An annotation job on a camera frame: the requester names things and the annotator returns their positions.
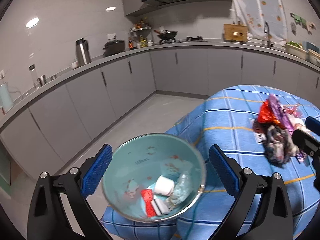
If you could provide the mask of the plaid cloth wrapper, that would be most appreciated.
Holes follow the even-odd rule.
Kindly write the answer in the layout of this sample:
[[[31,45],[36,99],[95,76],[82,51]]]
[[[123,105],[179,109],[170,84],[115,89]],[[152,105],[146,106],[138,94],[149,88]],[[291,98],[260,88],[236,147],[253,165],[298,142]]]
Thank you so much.
[[[276,166],[289,162],[291,157],[299,153],[289,131],[274,125],[267,129],[264,148],[268,161]]]

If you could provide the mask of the purple snack wrapper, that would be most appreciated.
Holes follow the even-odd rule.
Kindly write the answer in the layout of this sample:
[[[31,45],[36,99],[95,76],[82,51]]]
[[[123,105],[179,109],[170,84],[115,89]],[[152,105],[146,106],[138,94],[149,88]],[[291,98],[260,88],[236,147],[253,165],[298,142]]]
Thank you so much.
[[[281,129],[287,129],[291,136],[292,133],[297,129],[310,134],[310,130],[307,129],[302,119],[291,118],[286,114],[285,107],[280,103],[275,95],[271,94],[268,100],[276,118],[281,122],[280,125],[272,125],[279,126]],[[295,158],[299,161],[299,163],[302,163],[306,159],[306,154],[299,150],[299,153],[295,156]]]

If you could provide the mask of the clear printed plastic bag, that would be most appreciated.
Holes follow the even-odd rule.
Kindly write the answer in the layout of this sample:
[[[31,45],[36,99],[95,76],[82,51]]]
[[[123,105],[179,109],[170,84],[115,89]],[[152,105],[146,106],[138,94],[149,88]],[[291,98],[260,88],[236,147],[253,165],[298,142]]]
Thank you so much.
[[[189,171],[180,174],[172,194],[165,200],[169,211],[184,202],[192,192],[192,181]]]

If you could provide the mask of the red mesh net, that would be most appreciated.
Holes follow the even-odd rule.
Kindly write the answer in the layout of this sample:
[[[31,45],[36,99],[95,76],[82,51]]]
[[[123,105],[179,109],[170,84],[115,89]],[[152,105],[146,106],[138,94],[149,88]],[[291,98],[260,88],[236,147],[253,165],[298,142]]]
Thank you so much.
[[[156,212],[151,204],[151,202],[153,201],[153,191],[151,189],[143,189],[140,192],[140,194],[145,203],[145,211],[146,211],[147,217],[148,218],[155,217]]]

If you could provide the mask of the white paper cup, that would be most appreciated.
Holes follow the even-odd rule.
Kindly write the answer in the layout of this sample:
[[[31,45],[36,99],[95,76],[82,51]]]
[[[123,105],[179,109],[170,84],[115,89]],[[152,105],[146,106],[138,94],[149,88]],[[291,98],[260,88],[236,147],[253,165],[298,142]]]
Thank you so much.
[[[159,176],[155,183],[153,192],[154,194],[159,194],[168,197],[172,194],[174,187],[175,182],[173,180],[164,176]]]

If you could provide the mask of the pink cellophane wrapper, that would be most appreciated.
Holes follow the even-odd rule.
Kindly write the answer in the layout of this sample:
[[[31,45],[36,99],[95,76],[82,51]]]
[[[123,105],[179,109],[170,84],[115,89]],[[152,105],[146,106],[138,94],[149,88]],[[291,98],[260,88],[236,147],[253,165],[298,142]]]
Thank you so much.
[[[299,110],[300,104],[297,103],[295,105],[289,105],[284,106],[285,112],[287,115],[289,115],[291,118],[299,118],[301,119],[303,117],[303,113]]]

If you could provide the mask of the black mesh net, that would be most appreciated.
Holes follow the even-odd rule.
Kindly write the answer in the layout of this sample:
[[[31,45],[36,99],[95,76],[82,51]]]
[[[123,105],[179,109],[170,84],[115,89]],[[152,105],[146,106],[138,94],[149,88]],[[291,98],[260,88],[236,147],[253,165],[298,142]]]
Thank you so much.
[[[266,134],[266,130],[264,126],[261,123],[259,123],[257,119],[253,119],[252,126],[253,126],[253,131],[256,134],[264,134],[264,135]]]

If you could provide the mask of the red plastic bag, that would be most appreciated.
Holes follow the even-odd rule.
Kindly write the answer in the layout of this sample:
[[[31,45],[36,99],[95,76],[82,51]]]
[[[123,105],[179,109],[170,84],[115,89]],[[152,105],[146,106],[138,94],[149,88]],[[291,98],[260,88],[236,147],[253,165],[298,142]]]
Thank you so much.
[[[276,118],[268,99],[261,105],[257,121],[261,124],[281,124],[281,122]]]

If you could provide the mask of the white love label sticker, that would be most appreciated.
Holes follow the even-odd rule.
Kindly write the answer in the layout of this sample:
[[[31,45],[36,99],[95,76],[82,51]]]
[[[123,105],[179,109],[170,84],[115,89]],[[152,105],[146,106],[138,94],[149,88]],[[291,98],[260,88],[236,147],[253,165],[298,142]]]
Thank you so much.
[[[264,144],[266,142],[266,135],[261,130],[254,130],[254,137],[257,144]]]

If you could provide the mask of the blue plaid tablecloth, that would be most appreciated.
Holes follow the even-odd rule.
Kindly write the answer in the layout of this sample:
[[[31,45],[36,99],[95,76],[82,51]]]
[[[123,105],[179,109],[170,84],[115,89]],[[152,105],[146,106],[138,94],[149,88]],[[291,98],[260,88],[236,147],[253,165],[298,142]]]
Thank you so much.
[[[316,173],[311,158],[302,163],[291,158],[284,165],[273,165],[265,157],[263,144],[256,143],[252,121],[271,94],[284,106],[299,103],[303,119],[319,118],[319,108],[296,95],[271,87],[238,85],[212,95],[176,122],[169,133],[193,143],[204,160],[209,159],[210,146],[217,144],[225,155],[258,175],[281,174],[293,213],[293,236],[298,237],[319,204],[319,192],[313,186]],[[138,223],[107,207],[101,223],[109,233],[123,239],[207,239],[221,223],[234,198],[227,194],[212,165],[207,163],[206,167],[204,193],[194,207],[177,219],[156,224]]]

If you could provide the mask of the orange print window curtain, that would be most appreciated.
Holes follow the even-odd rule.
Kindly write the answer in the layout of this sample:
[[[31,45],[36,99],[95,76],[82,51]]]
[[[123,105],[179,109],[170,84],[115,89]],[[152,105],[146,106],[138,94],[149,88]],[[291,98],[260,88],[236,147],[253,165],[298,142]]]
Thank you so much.
[[[248,27],[253,39],[266,41],[264,22],[270,27],[271,41],[288,40],[287,23],[281,0],[233,0],[237,18]]]

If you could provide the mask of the steel thermos jug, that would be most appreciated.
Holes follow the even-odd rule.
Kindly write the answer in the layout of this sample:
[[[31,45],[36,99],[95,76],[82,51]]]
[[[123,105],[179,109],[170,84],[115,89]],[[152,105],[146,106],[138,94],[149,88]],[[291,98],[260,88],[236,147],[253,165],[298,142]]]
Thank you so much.
[[[89,54],[89,45],[88,41],[84,38],[81,38],[76,41],[76,58],[78,61],[78,66],[84,66],[92,62],[91,56]]]

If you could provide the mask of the black rice cooker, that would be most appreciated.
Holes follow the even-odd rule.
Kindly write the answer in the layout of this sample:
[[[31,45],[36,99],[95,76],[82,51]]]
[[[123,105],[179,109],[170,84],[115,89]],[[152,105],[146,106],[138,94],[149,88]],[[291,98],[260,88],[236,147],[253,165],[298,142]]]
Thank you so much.
[[[111,40],[104,45],[104,57],[119,54],[125,51],[125,42],[123,40]]]

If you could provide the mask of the dark sauce bottle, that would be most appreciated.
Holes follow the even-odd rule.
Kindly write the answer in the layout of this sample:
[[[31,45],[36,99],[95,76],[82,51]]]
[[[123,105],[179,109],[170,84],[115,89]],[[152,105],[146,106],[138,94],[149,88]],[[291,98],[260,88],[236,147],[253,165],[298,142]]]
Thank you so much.
[[[129,50],[133,50],[134,49],[134,43],[133,43],[132,37],[129,37],[128,44],[129,44]]]

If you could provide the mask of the spice rack with bottles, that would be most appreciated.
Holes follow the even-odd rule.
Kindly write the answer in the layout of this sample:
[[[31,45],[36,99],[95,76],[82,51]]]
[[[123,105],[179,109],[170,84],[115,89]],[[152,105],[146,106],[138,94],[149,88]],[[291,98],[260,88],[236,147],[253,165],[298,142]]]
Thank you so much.
[[[130,29],[129,37],[132,37],[134,49],[153,46],[152,26],[147,17],[138,20]]]

